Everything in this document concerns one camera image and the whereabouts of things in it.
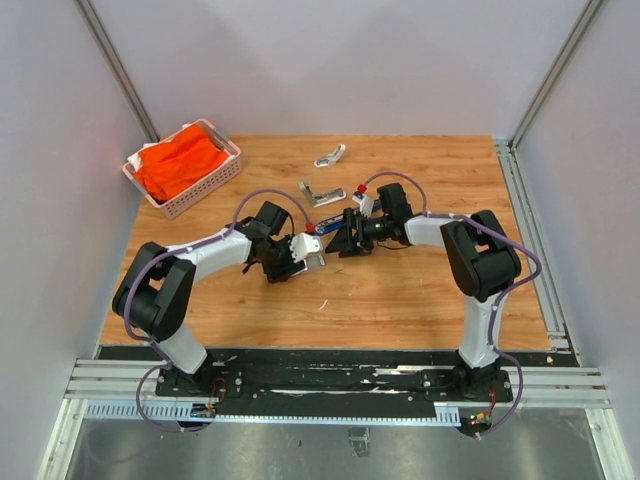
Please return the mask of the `grey white stapler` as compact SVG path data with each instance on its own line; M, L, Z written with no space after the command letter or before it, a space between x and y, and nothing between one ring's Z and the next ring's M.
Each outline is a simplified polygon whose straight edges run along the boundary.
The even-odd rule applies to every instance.
M346 198L346 192L343 188L337 188L324 193L314 193L307 182L299 183L299 190L304 198L314 208L319 208Z

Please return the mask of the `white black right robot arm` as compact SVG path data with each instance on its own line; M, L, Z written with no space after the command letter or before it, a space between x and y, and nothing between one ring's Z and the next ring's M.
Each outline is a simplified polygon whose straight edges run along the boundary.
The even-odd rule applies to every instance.
M498 383L502 295L521 274L521 263L490 210L463 219L418 215L403 187L392 183L377 189L382 214L367 216L364 208L347 208L326 247L341 258L367 256L376 243L396 241L445 250L456 286L464 297L464 331L456 351L451 387L466 400L482 398Z

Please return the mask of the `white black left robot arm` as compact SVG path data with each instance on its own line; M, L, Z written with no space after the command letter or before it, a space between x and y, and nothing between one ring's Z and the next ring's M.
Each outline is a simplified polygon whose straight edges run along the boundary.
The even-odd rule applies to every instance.
M266 201L256 216L234 220L212 236L174 247L148 242L138 250L116 290L112 310L180 371L179 383L190 394L203 395L214 383L214 371L204 365L207 351L185 323L193 286L236 265L260 264L270 283L309 269L322 244L311 224L305 232L278 238L289 217L288 211Z

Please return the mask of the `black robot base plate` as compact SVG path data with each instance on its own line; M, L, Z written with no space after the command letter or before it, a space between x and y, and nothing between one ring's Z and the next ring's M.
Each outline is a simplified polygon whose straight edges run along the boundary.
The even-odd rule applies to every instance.
M191 399L216 407L257 396L406 396L417 400L479 403L489 410L517 405L525 373L516 357L500 357L498 383L482 398L466 398L450 385L454 351L341 349L211 349L198 373L166 365L145 369L137 398Z

